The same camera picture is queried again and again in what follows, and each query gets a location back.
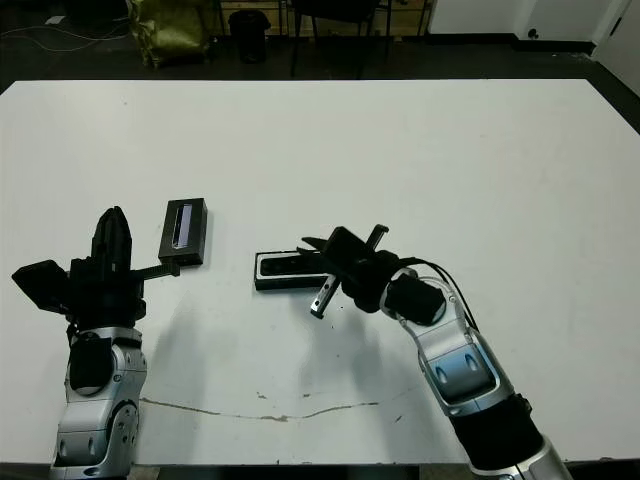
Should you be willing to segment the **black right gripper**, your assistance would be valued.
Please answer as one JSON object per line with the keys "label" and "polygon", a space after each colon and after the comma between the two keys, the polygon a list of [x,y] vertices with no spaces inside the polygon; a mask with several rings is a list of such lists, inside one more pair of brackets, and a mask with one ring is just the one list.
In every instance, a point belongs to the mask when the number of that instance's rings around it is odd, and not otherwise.
{"label": "black right gripper", "polygon": [[339,286],[354,300],[358,308],[375,313],[379,300],[391,276],[400,269],[397,255],[377,251],[382,237],[389,231],[377,224],[366,241],[361,240],[346,227],[336,227],[328,239],[305,236],[304,247],[296,252],[306,266],[323,266],[327,280],[311,304],[310,312],[322,319],[329,302]]}

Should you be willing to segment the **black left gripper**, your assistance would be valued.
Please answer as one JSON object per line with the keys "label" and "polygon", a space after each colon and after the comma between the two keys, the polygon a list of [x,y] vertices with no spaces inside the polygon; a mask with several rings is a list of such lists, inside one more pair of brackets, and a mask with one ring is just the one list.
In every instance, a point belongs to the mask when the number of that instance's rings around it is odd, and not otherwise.
{"label": "black left gripper", "polygon": [[[114,216],[114,264],[112,224]],[[91,244],[91,257],[71,261],[69,313],[78,326],[134,326],[146,316],[144,284],[165,276],[178,277],[175,263],[140,270],[130,266],[132,237],[119,206],[99,218]]]}

